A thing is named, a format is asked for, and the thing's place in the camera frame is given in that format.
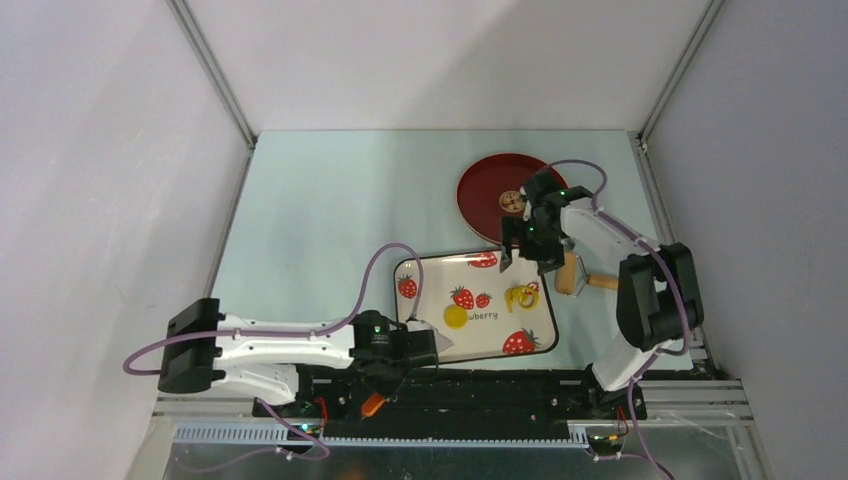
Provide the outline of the wooden dough roller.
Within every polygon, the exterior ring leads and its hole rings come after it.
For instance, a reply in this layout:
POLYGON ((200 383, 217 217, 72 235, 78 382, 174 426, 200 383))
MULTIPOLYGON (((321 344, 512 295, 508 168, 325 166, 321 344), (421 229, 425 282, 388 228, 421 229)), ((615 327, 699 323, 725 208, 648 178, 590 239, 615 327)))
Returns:
POLYGON ((615 291, 619 287, 616 276, 590 273, 582 258, 573 253, 565 254, 565 262, 555 275, 555 290, 570 297, 579 296, 586 287, 615 291))

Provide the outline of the red round tray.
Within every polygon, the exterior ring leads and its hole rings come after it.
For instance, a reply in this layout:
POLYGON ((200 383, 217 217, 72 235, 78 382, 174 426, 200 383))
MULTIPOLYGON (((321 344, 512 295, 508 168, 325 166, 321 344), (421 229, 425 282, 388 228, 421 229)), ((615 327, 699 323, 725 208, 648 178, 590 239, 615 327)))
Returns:
POLYGON ((482 239, 499 245, 501 219, 521 219, 525 200, 520 189, 545 163, 520 153, 498 153, 484 157, 461 176, 456 203, 468 227, 482 239))

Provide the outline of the white strawberry rectangular tray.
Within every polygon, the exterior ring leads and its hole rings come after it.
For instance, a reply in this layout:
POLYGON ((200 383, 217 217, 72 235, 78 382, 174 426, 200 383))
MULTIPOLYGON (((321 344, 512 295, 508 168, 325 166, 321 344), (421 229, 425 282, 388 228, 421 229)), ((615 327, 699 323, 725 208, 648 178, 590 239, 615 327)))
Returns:
POLYGON ((558 327, 536 264, 515 258, 504 273, 499 265, 495 250, 400 262, 394 270, 397 318, 410 331, 436 332, 441 364, 550 351, 558 327), (467 310, 463 328, 445 325, 450 305, 467 310))

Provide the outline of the yellow dough piece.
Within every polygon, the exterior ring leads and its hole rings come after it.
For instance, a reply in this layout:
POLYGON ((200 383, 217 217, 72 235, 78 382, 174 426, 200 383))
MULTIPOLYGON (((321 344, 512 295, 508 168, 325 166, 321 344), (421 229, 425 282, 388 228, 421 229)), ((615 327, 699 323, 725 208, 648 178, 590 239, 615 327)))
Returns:
POLYGON ((458 305, 450 305, 444 311, 443 321, 451 329, 461 329, 468 322, 467 310, 458 305))

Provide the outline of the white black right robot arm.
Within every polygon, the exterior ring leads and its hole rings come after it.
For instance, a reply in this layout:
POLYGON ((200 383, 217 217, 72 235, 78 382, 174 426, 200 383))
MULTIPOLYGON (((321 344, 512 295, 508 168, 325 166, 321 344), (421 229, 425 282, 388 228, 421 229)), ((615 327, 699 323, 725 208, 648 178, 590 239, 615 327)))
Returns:
POLYGON ((591 364, 595 380, 581 392, 585 411, 606 418, 622 403, 620 390, 636 383, 660 355, 683 356, 703 306, 691 250, 661 244, 604 212, 595 193, 563 187, 549 170, 520 188, 525 208, 501 220, 501 270, 516 257, 544 275, 566 264, 574 244, 590 248, 618 269, 615 318, 619 332, 591 364))

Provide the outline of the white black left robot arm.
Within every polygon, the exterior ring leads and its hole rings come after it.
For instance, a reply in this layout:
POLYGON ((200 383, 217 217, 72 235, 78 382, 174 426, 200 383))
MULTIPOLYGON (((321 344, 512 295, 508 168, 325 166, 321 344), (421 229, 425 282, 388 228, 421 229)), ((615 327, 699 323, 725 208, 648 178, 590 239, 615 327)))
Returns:
POLYGON ((439 365, 454 344, 426 321, 396 322, 376 310, 309 330, 225 314, 219 305, 200 299, 168 322, 159 391, 195 394, 219 387, 299 417, 316 403, 300 366, 351 371, 387 397, 410 371, 439 365))

